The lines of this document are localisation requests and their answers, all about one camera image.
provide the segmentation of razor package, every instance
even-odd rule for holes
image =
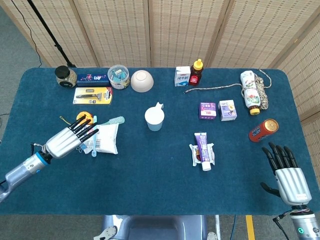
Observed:
[[[110,104],[112,87],[77,87],[74,92],[73,104]]]

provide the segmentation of small white box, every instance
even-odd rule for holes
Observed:
[[[237,118],[236,107],[233,100],[219,101],[218,109],[221,121],[230,121]]]
[[[189,66],[177,66],[175,68],[174,86],[187,86],[189,84],[190,73],[191,71]]]

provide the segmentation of black jar lid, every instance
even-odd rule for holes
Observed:
[[[54,73],[59,79],[65,79],[65,78],[69,77],[70,70],[67,66],[58,66],[55,69]]]

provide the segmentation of razor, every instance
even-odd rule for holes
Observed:
[[[77,95],[75,97],[77,99],[97,98],[99,101],[101,101],[102,94],[101,92],[99,92],[97,94],[83,94],[83,95]]]

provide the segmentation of blue tablecloth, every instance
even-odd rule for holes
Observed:
[[[260,182],[277,184],[261,150],[272,141],[287,145],[303,169],[319,210],[320,192],[303,136],[287,76],[268,69],[272,87],[266,90],[269,109],[249,115],[241,88],[183,92],[191,86],[174,87],[174,68],[145,68],[154,79],[153,88],[138,93],[129,86],[114,90],[110,105],[73,105],[75,89],[56,82],[54,68],[32,68],[21,79],[8,125],[0,145],[0,176],[30,156],[30,143],[44,144],[66,127],[59,116],[73,121],[81,111],[97,115],[98,122],[124,116],[118,129],[119,154],[98,153],[96,158],[73,151],[15,190],[2,204],[0,214],[98,214],[98,215],[273,215],[287,210],[281,199],[266,193]],[[132,75],[137,68],[130,68]],[[106,68],[76,68],[77,74],[106,73]],[[207,68],[199,87],[240,82],[245,69]],[[260,72],[266,85],[269,80]],[[200,102],[234,100],[237,119],[221,122],[199,120]],[[164,104],[162,129],[152,132],[145,111]],[[259,143],[248,139],[249,131],[273,118],[279,130]],[[207,132],[214,143],[215,166],[204,172],[192,166],[189,144],[194,133]]]

